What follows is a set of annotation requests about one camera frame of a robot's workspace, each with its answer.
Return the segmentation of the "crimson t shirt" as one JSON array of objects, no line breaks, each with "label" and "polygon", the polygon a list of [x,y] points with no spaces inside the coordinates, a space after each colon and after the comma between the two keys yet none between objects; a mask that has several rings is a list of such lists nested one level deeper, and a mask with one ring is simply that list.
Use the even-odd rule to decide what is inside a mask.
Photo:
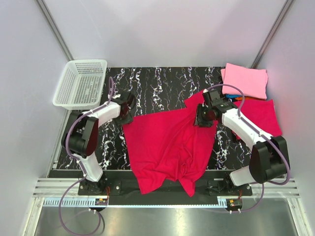
[{"label": "crimson t shirt", "polygon": [[245,100],[241,112],[262,130],[272,136],[283,133],[278,124],[273,100]]},{"label": "crimson t shirt", "polygon": [[185,100],[185,108],[137,116],[123,126],[129,162],[141,194],[160,188],[168,179],[179,181],[189,197],[207,169],[216,126],[194,125],[202,93]]}]

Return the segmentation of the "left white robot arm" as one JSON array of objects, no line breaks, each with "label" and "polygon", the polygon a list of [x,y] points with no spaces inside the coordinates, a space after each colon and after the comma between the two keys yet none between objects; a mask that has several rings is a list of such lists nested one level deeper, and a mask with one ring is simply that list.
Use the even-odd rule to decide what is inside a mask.
[{"label": "left white robot arm", "polygon": [[80,182],[83,190],[97,195],[106,190],[106,176],[95,154],[98,129],[111,121],[117,126],[131,123],[133,117],[130,110],[135,104],[135,96],[131,92],[122,92],[93,110],[70,114],[61,144],[83,172]]}]

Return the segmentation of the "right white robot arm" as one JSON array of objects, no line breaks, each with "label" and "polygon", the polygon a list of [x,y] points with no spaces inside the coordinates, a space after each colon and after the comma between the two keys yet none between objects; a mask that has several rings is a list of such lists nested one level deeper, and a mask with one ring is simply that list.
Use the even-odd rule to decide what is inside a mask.
[{"label": "right white robot arm", "polygon": [[241,187],[266,182],[286,175],[285,185],[290,179],[290,165],[287,143],[283,136],[273,136],[247,118],[241,111],[242,105],[235,105],[222,98],[214,88],[202,92],[203,103],[198,104],[194,124],[211,127],[218,121],[233,131],[251,150],[249,165],[234,170],[224,177],[221,190],[229,195]]}]

